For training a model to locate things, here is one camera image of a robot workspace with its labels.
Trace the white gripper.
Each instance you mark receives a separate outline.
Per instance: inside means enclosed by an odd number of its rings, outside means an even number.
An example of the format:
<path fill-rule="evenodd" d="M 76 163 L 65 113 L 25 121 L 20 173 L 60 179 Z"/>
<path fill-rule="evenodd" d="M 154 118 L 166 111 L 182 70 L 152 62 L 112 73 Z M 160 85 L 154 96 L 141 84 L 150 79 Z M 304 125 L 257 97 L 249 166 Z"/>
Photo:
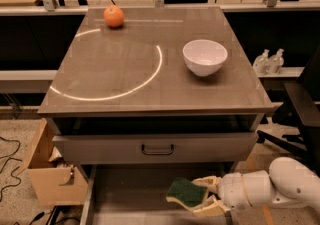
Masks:
<path fill-rule="evenodd" d="M 240 173 L 225 175 L 222 179 L 216 176 L 207 176 L 192 181 L 194 185 L 206 187 L 210 192 L 217 194 L 206 199 L 192 210 L 196 217 L 214 217 L 226 214 L 228 211 L 244 211 L 249 203 L 244 193 L 243 178 Z"/>

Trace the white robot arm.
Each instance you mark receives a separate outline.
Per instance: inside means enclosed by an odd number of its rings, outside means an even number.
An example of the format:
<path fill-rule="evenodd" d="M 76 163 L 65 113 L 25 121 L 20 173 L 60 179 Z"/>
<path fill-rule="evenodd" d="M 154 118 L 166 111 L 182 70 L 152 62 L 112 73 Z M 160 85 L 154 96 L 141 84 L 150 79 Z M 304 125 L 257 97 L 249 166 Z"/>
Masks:
<path fill-rule="evenodd" d="M 229 173 L 193 181 L 213 193 L 192 212 L 198 217 L 242 212 L 267 205 L 271 208 L 311 207 L 320 213 L 320 178 L 302 163 L 289 158 L 274 159 L 269 171 Z"/>

